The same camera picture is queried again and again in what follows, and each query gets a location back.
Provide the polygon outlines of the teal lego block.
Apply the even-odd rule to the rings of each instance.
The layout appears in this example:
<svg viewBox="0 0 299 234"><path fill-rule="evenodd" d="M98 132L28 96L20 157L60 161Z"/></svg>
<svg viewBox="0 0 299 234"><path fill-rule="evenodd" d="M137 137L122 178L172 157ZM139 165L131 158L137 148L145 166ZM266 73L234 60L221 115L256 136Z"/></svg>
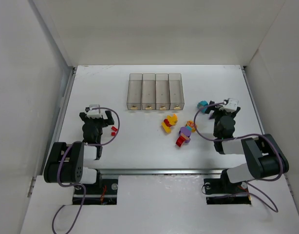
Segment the teal lego block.
<svg viewBox="0 0 299 234"><path fill-rule="evenodd" d="M197 108L198 109L201 109L202 107L205 107L208 105L208 102L203 100L203 101L200 101L198 104L197 104Z"/></svg>

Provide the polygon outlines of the red purple lego stack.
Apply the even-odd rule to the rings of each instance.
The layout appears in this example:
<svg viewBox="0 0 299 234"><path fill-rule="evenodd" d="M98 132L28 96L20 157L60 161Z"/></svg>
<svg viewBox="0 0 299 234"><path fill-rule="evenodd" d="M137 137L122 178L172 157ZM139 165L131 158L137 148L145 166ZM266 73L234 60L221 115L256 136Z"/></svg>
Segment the red purple lego stack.
<svg viewBox="0 0 299 234"><path fill-rule="evenodd" d="M191 128L189 126L181 127L179 136L176 140L176 145L181 148L183 144L188 144L190 142L191 133Z"/></svg>

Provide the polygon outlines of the yellow lego stack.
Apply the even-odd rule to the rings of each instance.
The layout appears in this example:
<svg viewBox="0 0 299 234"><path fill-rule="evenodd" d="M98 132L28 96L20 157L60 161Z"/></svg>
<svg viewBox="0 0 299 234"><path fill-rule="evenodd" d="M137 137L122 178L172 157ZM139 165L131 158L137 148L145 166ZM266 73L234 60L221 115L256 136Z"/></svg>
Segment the yellow lego stack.
<svg viewBox="0 0 299 234"><path fill-rule="evenodd" d="M171 128L176 125L178 122L178 117L176 114L167 115L167 117L162 121L161 126L163 130L169 134L171 132Z"/></svg>

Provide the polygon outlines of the yellow round patterned lego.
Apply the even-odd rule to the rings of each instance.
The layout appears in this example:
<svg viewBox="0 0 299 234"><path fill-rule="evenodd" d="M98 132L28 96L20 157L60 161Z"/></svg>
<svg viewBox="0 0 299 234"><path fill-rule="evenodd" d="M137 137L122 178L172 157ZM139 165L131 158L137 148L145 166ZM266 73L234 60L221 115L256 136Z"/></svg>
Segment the yellow round patterned lego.
<svg viewBox="0 0 299 234"><path fill-rule="evenodd" d="M186 122L186 128L188 128L192 133L196 132L196 128L192 120Z"/></svg>

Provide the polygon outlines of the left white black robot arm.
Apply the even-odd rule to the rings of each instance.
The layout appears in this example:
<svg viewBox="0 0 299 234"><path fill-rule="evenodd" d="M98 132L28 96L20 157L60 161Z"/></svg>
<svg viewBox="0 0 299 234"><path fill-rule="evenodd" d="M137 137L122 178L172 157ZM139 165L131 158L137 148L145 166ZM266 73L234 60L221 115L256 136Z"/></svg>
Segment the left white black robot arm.
<svg viewBox="0 0 299 234"><path fill-rule="evenodd" d="M106 118L100 113L101 108L86 108L79 113L83 121L83 140L72 144L55 142L52 145L48 160L44 167L44 180L47 183L96 184L99 172L85 167L85 162L99 160L103 146L101 142L103 128L114 125L113 111L103 108Z"/></svg>

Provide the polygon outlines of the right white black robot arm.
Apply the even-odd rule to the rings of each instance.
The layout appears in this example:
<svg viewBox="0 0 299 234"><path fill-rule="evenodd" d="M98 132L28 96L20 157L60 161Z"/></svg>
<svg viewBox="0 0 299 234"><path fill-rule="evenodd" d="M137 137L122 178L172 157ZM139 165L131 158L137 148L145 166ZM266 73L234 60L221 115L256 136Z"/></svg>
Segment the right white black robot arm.
<svg viewBox="0 0 299 234"><path fill-rule="evenodd" d="M205 192L211 194L236 194L244 188L242 184L254 179L278 176L289 171L289 163L271 134L235 138L236 114L240 107L228 110L228 104L237 104L235 100L226 100L224 105L210 102L204 113L214 120L214 148L221 155L244 155L246 162L234 168L224 169L220 178L205 179Z"/></svg>

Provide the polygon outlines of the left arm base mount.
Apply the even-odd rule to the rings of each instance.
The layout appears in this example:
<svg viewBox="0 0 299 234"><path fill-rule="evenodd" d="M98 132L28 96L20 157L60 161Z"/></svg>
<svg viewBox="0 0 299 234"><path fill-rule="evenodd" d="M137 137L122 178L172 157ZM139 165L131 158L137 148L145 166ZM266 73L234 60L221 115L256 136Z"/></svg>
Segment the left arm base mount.
<svg viewBox="0 0 299 234"><path fill-rule="evenodd" d="M116 205L118 176L85 168L80 183L86 188L84 205Z"/></svg>

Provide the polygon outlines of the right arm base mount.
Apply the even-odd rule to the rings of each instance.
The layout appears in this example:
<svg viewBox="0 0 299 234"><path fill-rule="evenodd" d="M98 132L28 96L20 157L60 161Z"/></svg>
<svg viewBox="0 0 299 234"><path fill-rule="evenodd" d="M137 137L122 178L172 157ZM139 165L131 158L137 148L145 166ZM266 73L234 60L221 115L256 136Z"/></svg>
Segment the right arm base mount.
<svg viewBox="0 0 299 234"><path fill-rule="evenodd" d="M219 178L205 178L202 188L207 195L207 205L251 205L248 189L243 182L231 183L227 176L227 169L223 170Z"/></svg>

